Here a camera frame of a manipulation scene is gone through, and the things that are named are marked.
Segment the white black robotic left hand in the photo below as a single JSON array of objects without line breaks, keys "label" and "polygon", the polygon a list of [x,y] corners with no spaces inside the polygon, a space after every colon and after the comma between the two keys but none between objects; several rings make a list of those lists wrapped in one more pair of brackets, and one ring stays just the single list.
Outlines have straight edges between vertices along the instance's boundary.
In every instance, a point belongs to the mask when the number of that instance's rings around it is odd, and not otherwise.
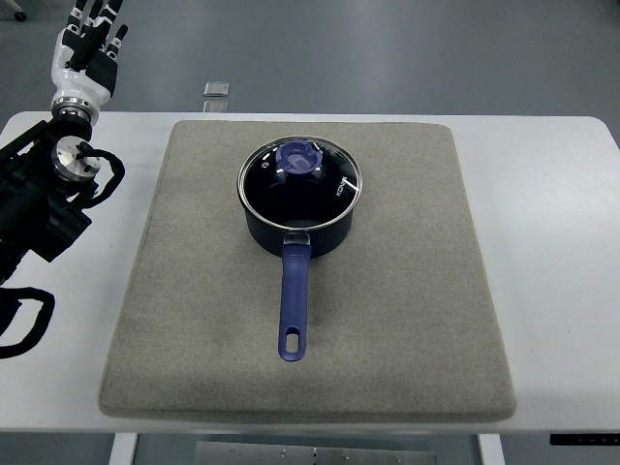
[{"label": "white black robotic left hand", "polygon": [[77,1],[59,33],[51,63],[56,87],[52,111],[74,107],[95,122],[112,97],[117,80],[117,58],[128,27],[112,27],[123,1]]}]

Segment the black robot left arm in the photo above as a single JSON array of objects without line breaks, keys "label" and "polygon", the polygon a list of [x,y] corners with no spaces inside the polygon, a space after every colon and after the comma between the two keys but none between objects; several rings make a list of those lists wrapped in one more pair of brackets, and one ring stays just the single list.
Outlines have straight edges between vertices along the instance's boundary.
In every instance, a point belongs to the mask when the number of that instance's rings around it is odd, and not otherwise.
[{"label": "black robot left arm", "polygon": [[89,142],[94,119],[86,103],[63,98],[40,121],[1,148],[1,281],[30,251],[47,262],[92,224],[84,213],[106,201],[125,167]]}]

